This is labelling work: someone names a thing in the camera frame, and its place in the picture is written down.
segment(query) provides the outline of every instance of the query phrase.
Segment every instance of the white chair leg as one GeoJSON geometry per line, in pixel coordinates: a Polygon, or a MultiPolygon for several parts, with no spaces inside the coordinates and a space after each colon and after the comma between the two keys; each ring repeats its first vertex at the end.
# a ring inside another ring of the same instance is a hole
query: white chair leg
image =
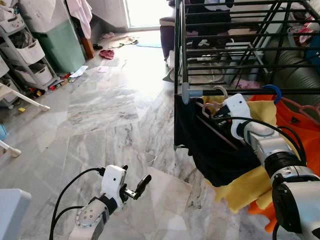
{"type": "Polygon", "coordinates": [[[7,150],[13,158],[19,157],[21,154],[21,151],[19,149],[13,148],[1,140],[0,147],[3,147],[5,150],[7,150]]]}
{"type": "Polygon", "coordinates": [[[40,103],[38,103],[38,102],[36,102],[36,101],[33,101],[32,99],[26,97],[25,95],[22,95],[21,93],[19,93],[19,92],[17,92],[17,91],[12,91],[12,93],[13,93],[14,95],[16,95],[17,97],[25,100],[26,102],[28,102],[28,103],[30,103],[30,104],[32,104],[32,105],[35,105],[36,107],[40,108],[41,111],[43,111],[43,112],[47,112],[48,110],[50,110],[50,107],[49,107],[49,106],[42,105],[42,104],[40,104],[40,103]]]}

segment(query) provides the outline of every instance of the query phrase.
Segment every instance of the white storage box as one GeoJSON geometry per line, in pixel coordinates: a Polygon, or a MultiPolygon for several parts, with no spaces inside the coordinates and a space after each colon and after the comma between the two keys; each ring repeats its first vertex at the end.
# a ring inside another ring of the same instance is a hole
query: white storage box
{"type": "MultiPolygon", "coordinates": [[[[35,63],[29,67],[42,85],[47,84],[53,78],[48,66],[45,64],[35,63]]],[[[17,66],[15,71],[19,73],[28,83],[37,84],[37,82],[32,79],[30,74],[23,69],[23,67],[17,66]]]]}
{"type": "Polygon", "coordinates": [[[35,0],[19,1],[19,10],[31,32],[47,33],[69,19],[69,14],[62,0],[55,1],[51,17],[41,11],[41,7],[45,4],[35,0]]]}
{"type": "Polygon", "coordinates": [[[9,68],[5,61],[0,56],[0,78],[5,75],[7,72],[9,72],[9,68]]]}
{"type": "Polygon", "coordinates": [[[14,9],[13,8],[8,8],[10,11],[6,11],[2,8],[0,8],[0,22],[8,20],[8,19],[13,19],[15,17],[14,15],[14,9]]]}
{"type": "MultiPolygon", "coordinates": [[[[8,45],[5,42],[0,45],[0,49],[7,56],[8,59],[18,61],[18,57],[16,56],[16,54],[11,50],[10,47],[8,47],[8,45]]],[[[35,39],[31,45],[25,48],[16,49],[27,64],[34,64],[45,56],[45,53],[42,50],[40,43],[37,39],[35,39]]]]}
{"type": "Polygon", "coordinates": [[[25,21],[22,19],[20,13],[15,15],[13,18],[0,21],[0,26],[6,33],[10,33],[18,28],[25,26],[25,21]]]}

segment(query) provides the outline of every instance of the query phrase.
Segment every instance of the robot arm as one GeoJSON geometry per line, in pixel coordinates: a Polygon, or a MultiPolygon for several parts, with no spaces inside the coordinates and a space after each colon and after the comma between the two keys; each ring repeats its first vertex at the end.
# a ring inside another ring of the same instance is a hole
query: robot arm
{"type": "MultiPolygon", "coordinates": [[[[251,118],[241,94],[229,97],[216,117],[251,118]]],[[[302,240],[320,239],[320,177],[302,164],[287,142],[263,124],[232,120],[231,134],[245,140],[270,177],[272,200],[278,223],[302,240]]]]}
{"type": "Polygon", "coordinates": [[[114,212],[119,212],[128,198],[137,200],[144,192],[151,176],[145,176],[135,191],[127,189],[124,183],[128,166],[108,165],[101,184],[102,196],[94,197],[75,216],[75,225],[69,240],[98,240],[105,224],[114,212]]]}

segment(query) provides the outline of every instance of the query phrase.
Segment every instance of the marble floor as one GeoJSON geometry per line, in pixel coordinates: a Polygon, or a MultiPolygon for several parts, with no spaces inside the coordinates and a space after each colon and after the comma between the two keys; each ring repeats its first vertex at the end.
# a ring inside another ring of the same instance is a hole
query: marble floor
{"type": "MultiPolygon", "coordinates": [[[[147,38],[159,32],[130,33],[147,38]]],[[[214,190],[195,168],[186,149],[173,149],[173,84],[160,48],[128,45],[113,60],[98,55],[75,82],[37,99],[51,107],[40,112],[21,103],[2,108],[6,142],[22,151],[0,157],[0,188],[20,188],[32,201],[19,230],[21,240],[47,240],[59,192],[78,173],[109,164],[129,166],[132,189],[145,174],[152,181],[143,196],[111,216],[100,240],[270,240],[264,216],[232,214],[215,202],[214,190]],[[108,66],[107,72],[98,72],[108,66]]],[[[88,173],[74,183],[60,203],[85,205],[99,196],[101,177],[88,173]]],[[[58,222],[55,240],[67,240],[75,219],[71,210],[58,222]]],[[[296,239],[280,229],[278,239],[296,239]]]]}

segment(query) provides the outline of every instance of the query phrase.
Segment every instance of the orange shirt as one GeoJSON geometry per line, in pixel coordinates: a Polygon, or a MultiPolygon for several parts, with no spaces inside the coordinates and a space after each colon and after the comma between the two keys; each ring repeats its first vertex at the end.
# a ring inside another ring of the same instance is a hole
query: orange shirt
{"type": "MultiPolygon", "coordinates": [[[[268,101],[272,99],[272,95],[255,95],[250,101],[268,101]]],[[[291,111],[282,101],[276,104],[276,124],[290,127],[298,134],[305,150],[307,167],[320,176],[320,126],[304,115],[291,111]]],[[[284,131],[295,140],[295,136],[291,132],[286,129],[284,131]]],[[[260,209],[254,201],[250,204],[248,212],[250,214],[265,215],[270,220],[265,230],[269,233],[273,231],[277,219],[272,203],[266,209],[260,209]]]]}

